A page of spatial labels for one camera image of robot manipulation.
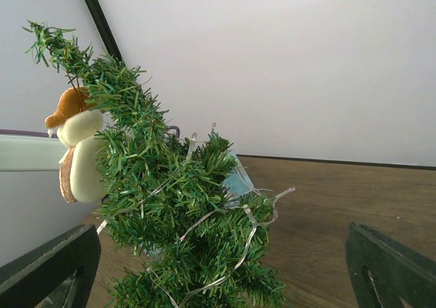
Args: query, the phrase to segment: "artificial christmas tree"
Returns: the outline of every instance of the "artificial christmas tree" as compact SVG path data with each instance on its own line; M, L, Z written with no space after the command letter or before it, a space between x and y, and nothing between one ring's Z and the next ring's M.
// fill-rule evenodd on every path
M87 105L113 124L97 132L104 145L97 169L106 193L99 208L119 247L145 250L143 271L126 271L111 290L116 307L281 307L283 285L261 266L277 199L258 191L229 198L223 184L236 167L228 140L213 129L209 140L180 141L169 132L151 90L142 90L139 67L110 55L91 60L77 37L30 22L35 61L65 71Z

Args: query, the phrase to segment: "string light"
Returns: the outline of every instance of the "string light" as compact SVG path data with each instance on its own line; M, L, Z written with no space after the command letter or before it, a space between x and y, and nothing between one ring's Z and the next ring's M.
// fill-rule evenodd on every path
M244 248L244 252L242 254L242 257L240 258L240 260L238 261L238 263L236 264L236 266L233 268L232 272L230 272L229 275L223 276L220 279L208 284L207 286L204 286L203 288L198 288L196 290L190 291L186 293L186 297L182 300L182 302L180 303L180 305L178 305L174 299L171 297L171 295L168 293L167 290L165 290L164 288L160 287L167 295L168 298L170 298L170 301L173 305L174 308L182 308L185 303L195 294L209 290L211 288L213 288L214 286L218 286L222 283L224 283L233 273L233 271L235 271L236 269L238 269L245 261L245 258L247 257L248 254L248 250L250 248L250 244L253 240L253 237L256 233L256 231L258 230L259 226L267 226L271 223L273 223L279 216L278 212L277 212L277 208L276 208L276 203L277 200L280 199L281 197L285 196L286 194L295 191L295 187L291 187L283 192L281 192L280 194L276 195L274 197L274 200L272 201L272 208L273 208L273 217L270 221L264 222L264 223L258 223L255 219L255 217L253 216L253 213L251 212L251 209L247 206L244 205L243 207L235 207L236 209L244 209L244 212L247 214L248 218L250 219L250 222L253 224L253 227L250 231L250 235L248 236L248 239L245 243L245 248ZM179 241L180 243L185 239L187 233L189 233L190 231L192 231L195 227L197 227L198 225L200 225L204 220L206 220L207 218L209 218L213 213L216 213L217 211L212 211L208 214L206 214L203 218L201 218L199 221L197 221L194 225L192 225L188 231L181 237L181 240Z
M215 123L213 123L213 127L212 127L212 133L213 132L215 132L215 126L216 126L216 124ZM192 136L192 139L191 139L191 142L189 143L189 150L188 150L188 154L187 154L187 157L186 157L186 160L182 163L182 165L186 162L186 161L188 161L190 158L191 158L191 156L192 156L192 153L193 153L193 150L194 150L194 147L195 147L195 145L196 145L196 140L197 140L197 134L196 133L194 133L193 134L193 136ZM272 190L269 190L269 189L256 189L252 184L250 184L250 183L248 183L243 177L242 177L242 175L240 175L240 172L239 172L239 169L240 168L243 168L242 167L242 165L240 164L240 162L238 161L238 168L235 168L235 175L238 177L238 179L240 179L248 188L249 188L249 190L248 191L246 191L246 192L244 192L243 194L239 194L239 195L237 195L237 196L232 196L229 200L228 200L228 202L231 202L231 201L236 201L238 198L240 198L240 197L242 197L242 196L244 196L244 195L247 195L247 194L249 194L249 193L251 193L251 192L254 192L254 193L256 193L257 195L262 195L261 194L261 191L272 191ZM128 208L128 209L121 209L120 211L118 211L118 212L116 212L112 217L114 217L114 216L116 216L116 215L118 215L118 214L121 214L121 213L127 213L127 212L130 212L130 211L133 211L136 207L138 207L138 206L141 206L141 218L143 218L143 205L144 205L144 203L146 202L146 199L147 198L149 198L149 197L151 197L151 196L154 196L154 195L156 195L156 194L158 194L170 181L171 181L171 179L172 179L172 177L174 176L174 174L176 174L177 172L178 172L178 169L179 168L177 168L173 173L172 173L172 175L165 181L165 182L163 182L158 188L156 188L154 191L152 191L145 199L143 199L143 200L141 200L141 201L139 201L134 207L131 207L131 208ZM221 277L221 278L219 278L219 279L217 279L216 281L214 281L214 282L212 282L212 283L210 283L210 284L208 284L208 285L206 285L206 286L204 286L204 287L202 287L202 288L198 288L198 289L195 289L195 290L192 290L192 291L189 291L189 292L187 292L186 294L185 294L185 297L184 297L184 299L182 300L182 302L178 305L177 304L177 302L174 300L174 298L172 298L172 296L171 296L171 294L165 289L165 288L163 288L163 287L161 287L161 286L159 286L159 288L162 290L162 291L164 291L165 293L166 293L166 295L168 296L168 298L170 299L170 302L172 303L172 305L173 305L173 307L174 308L183 308L183 306L186 304L186 302L193 296L193 295L195 295L195 294L197 294L197 293L200 293L200 292L203 292L203 291L206 291L206 290L209 290L209 289L211 289L211 288L213 288L213 287L215 287L215 286L218 286L218 285L220 285L220 284L222 284L223 282L225 282L229 277L231 277L232 276L232 273L236 270L236 269L238 269L243 263L244 263L244 261L245 261L245 258L247 257L247 254L248 254L248 250L249 250L249 248L250 248L250 244L251 244L251 242L252 242L252 240L253 240L253 237L255 236L255 233L256 233L256 231L257 231L257 229L258 229L258 227L262 227L262 226L268 226L269 224L271 224L271 223L273 223L277 218L278 218L278 216L279 216L279 213L278 213L278 211L277 211L277 208L276 208L276 203L277 203L277 200L278 199L280 199L281 197L283 197L283 196L285 196L286 194L289 194L290 192L293 192L293 191L295 191L295 187L291 187L291 188L289 188L289 189L287 189L287 190L285 190L285 191L283 191L283 192L281 192L280 194L278 194L278 195L276 195L273 199L272 199L272 219L270 220L270 221L267 221L267 222L264 222L264 223L259 223L259 222L257 222L257 220L255 219L255 217L253 216L253 213L251 212L251 209L248 207L248 205L244 205L244 206L242 206L242 207L240 207L240 206L236 206L236 207L232 207L232 209L243 209L244 210L244 212L245 212L245 214L248 216L248 218L249 218L249 220L250 220L250 222L251 222L251 224L252 224L252 229L251 229L251 231L250 231L250 234L249 234L249 236L248 236L248 239L247 239L247 241L245 242L245 248L244 248L244 252L243 252L243 254L242 254L242 256L241 256L241 258L240 258L240 260L238 261L238 263L235 265L235 267L233 268L233 270L228 274L228 275L226 275L226 276L223 276L223 277ZM223 209L220 209L220 210L215 210L215 211L211 211L211 212L209 212L209 213L207 213L205 216L203 216L202 218L200 218L197 222L195 222L194 223L194 225L192 225L187 231L186 231L186 233L184 233L184 235L182 235L182 237L180 237L180 239L179 239L179 241L178 241L178 243L180 244L180 243L182 243L185 239L186 239L186 236L193 230L193 229L195 229L196 227L198 227L203 221L205 221L206 219L208 219L210 216L212 216L213 214L215 214L216 212L220 212L220 213L225 213L225 210L223 210ZM98 234L100 234L100 232L106 227L106 225L107 225L107 223L108 223L108 220L107 219L105 219L102 223L101 223L101 225L99 226L99 228L97 229L97 233ZM156 278L159 278L159 275L157 275L157 273L155 272L155 271L153 271L150 267L148 267L147 268L147 270L146 270L147 272L149 272L149 274L151 275L151 274L153 274L154 276L156 276Z

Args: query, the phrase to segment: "plush ornament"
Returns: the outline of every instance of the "plush ornament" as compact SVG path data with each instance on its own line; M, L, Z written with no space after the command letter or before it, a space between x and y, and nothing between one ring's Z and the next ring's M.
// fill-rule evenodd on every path
M103 114L99 110L81 110L78 97L65 95L71 93L68 91L61 96L62 104L59 102L57 111L46 119L47 127L62 125L57 136L68 149L59 162L61 194L66 202L97 202L106 195L96 166L96 153L104 146L104 141L95 137L103 127ZM57 124L65 116L69 117Z
M67 119L91 109L95 104L87 104L88 90L85 87L73 87L66 90L59 99L56 111L46 118L46 127L53 129L65 123Z

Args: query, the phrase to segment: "wooden floor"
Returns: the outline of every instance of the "wooden floor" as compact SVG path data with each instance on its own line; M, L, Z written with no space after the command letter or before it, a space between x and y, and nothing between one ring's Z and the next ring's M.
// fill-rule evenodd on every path
M297 190L279 202L264 263L280 271L295 308L357 307L345 264L355 221L436 260L436 172L242 157L257 187ZM99 224L94 216L89 223ZM109 301L105 287L139 262L101 234L102 258L88 307Z

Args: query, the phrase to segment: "white shelf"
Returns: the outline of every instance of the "white shelf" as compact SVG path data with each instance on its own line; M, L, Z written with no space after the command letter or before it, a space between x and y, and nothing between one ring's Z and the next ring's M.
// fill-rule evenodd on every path
M59 170L66 150L56 138L0 136L0 172Z

